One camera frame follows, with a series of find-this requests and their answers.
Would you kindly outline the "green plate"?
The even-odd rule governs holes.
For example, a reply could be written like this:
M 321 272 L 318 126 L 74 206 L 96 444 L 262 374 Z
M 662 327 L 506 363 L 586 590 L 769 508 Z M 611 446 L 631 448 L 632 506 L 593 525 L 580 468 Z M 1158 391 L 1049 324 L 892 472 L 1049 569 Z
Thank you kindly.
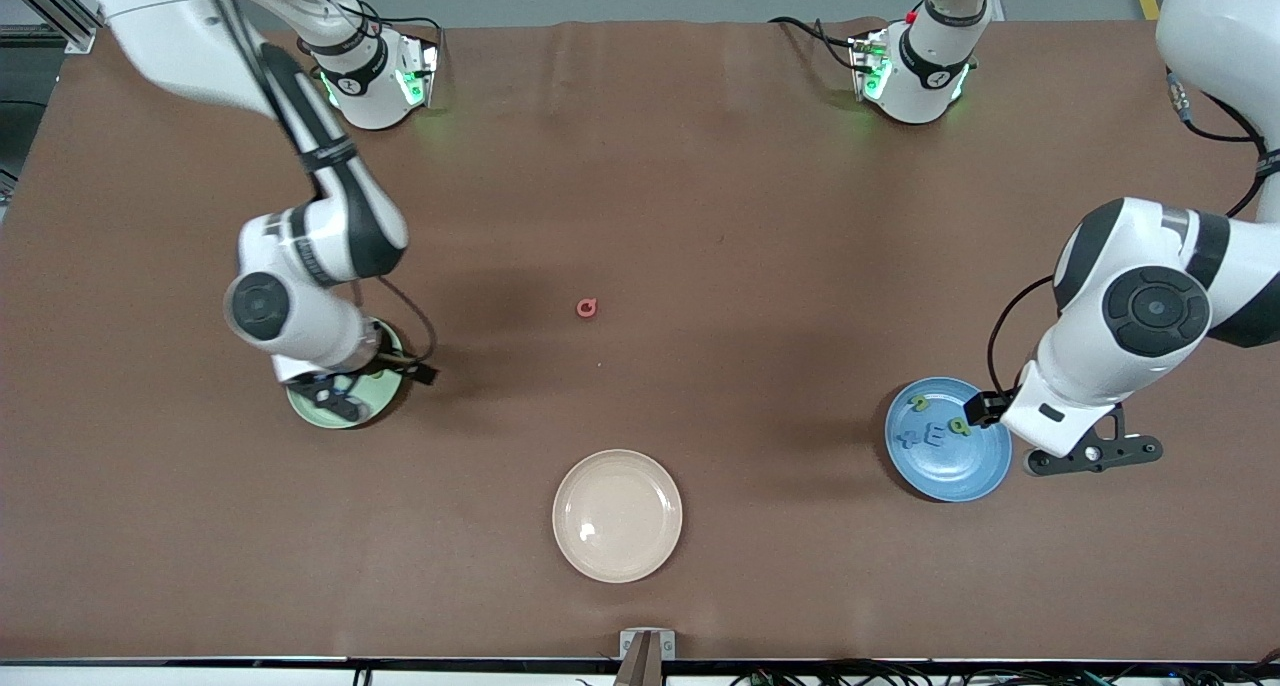
M 381 372 L 380 379 L 370 379 L 364 375 L 364 371 L 360 371 L 340 372 L 339 385 L 348 387 L 349 379 L 358 379 L 358 381 L 355 381 L 353 384 L 351 395 L 357 395 L 357 398 L 367 404 L 369 408 L 369 416 L 362 424 L 358 425 L 344 424 L 337 417 L 330 416 L 330 413 L 320 411 L 315 407 L 315 404 L 311 404 L 305 395 L 296 392 L 298 385 L 306 384 L 306 381 L 311 381 L 312 379 L 303 381 L 288 381 L 285 385 L 285 395 L 297 416 L 312 426 L 329 427 L 329 430 L 347 430 L 347 427 L 362 427 L 380 419 L 396 401 L 404 381 L 399 372 L 392 370 Z

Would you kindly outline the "blue plate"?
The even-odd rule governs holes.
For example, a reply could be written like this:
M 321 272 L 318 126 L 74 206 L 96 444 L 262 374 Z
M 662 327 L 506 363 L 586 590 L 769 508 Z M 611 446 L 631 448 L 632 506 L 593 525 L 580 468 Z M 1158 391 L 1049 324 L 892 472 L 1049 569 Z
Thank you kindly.
M 978 387 L 951 378 L 928 378 L 910 381 L 895 395 L 884 417 L 884 444 L 890 459 L 901 477 L 922 495 L 937 502 L 975 502 L 993 493 L 1012 468 L 1012 436 L 1007 427 L 972 427 L 970 436 L 948 435 L 941 448 L 922 440 L 902 449 L 895 435 L 915 427 L 923 439 L 928 424 L 948 426 L 954 419 L 965 419 L 963 407 Z M 910 398 L 925 394 L 931 408 L 913 412 Z

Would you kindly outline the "brown table mat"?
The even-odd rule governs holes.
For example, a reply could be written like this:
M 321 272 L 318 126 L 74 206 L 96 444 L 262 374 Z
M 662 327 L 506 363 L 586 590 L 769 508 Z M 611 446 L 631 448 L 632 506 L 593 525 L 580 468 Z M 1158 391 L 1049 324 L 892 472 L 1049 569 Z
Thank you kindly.
M 453 29 L 429 113 L 357 136 L 440 378 L 300 420 L 221 299 L 248 218 L 310 198 L 271 122 L 69 58 L 0 227 L 0 657 L 1253 660 L 1280 646 L 1280 346 L 1204 344 L 1126 404 L 1161 461 L 968 504 L 883 420 L 988 384 L 1007 299 L 1111 198 L 1230 209 L 1147 22 L 997 22 L 947 115 L 855 102 L 781 26 Z M 594 320 L 579 299 L 599 302 Z M 556 545 L 562 477 L 660 462 L 654 575 Z

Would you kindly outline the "beige plate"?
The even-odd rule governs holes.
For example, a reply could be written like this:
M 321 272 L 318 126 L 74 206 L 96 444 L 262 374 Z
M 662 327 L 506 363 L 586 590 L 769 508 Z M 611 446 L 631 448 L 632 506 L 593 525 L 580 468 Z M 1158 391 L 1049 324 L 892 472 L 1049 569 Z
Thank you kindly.
M 568 468 L 550 523 L 561 554 L 580 575 L 600 584 L 632 584 L 654 575 L 675 553 L 684 503 L 660 462 L 609 449 Z

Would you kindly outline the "white table edge rail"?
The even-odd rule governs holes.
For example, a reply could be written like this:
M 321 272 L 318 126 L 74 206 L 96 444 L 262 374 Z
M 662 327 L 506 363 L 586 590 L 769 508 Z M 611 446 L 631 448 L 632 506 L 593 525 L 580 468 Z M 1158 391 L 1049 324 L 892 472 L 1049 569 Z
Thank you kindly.
M 0 686 L 616 686 L 620 657 L 0 659 Z M 667 660 L 659 686 L 1280 686 L 1257 660 L 732 658 Z

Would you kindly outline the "aluminium frame profile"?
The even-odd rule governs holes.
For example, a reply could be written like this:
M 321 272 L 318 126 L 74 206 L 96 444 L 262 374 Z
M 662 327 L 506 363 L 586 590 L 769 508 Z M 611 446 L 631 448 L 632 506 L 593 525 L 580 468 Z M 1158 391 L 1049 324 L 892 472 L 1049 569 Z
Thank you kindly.
M 56 45 L 91 52 L 104 20 L 97 0 L 0 0 L 0 45 Z

